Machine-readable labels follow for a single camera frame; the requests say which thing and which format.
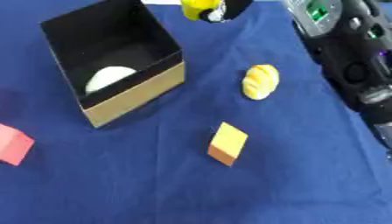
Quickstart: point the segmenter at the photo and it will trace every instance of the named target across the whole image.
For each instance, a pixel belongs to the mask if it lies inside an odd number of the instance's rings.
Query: table surface
[[[0,223],[391,222],[385,150],[323,80],[278,3],[225,24],[151,6],[184,49],[186,84],[93,129],[39,29],[92,2],[0,5],[0,123],[37,141],[19,167],[0,164]],[[241,94],[255,64],[281,72],[265,101]],[[249,134],[232,168],[207,155],[221,122]]]

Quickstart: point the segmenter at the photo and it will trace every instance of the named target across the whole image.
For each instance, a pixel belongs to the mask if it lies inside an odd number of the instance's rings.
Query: yellow object
[[[279,72],[271,65],[252,66],[242,81],[243,93],[252,100],[262,100],[277,89]]]
[[[215,9],[221,0],[181,0],[184,15],[191,20],[199,20],[204,10]]]
[[[223,122],[210,143],[208,155],[225,165],[231,166],[240,156],[242,147],[247,139],[247,134]]]

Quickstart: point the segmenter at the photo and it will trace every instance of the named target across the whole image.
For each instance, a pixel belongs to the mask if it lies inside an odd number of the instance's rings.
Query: open box
[[[41,25],[86,117],[100,127],[185,80],[182,52],[140,0],[107,0]],[[104,67],[137,70],[103,89],[85,87]]]

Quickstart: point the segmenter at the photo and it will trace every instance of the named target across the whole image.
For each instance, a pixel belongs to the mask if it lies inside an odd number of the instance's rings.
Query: pink block
[[[19,165],[33,145],[34,140],[25,133],[0,124],[0,160]]]

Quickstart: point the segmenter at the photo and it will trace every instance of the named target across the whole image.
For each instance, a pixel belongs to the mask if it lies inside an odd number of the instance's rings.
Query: yellow cube
[[[240,156],[248,135],[223,122],[208,148],[208,155],[231,166]]]

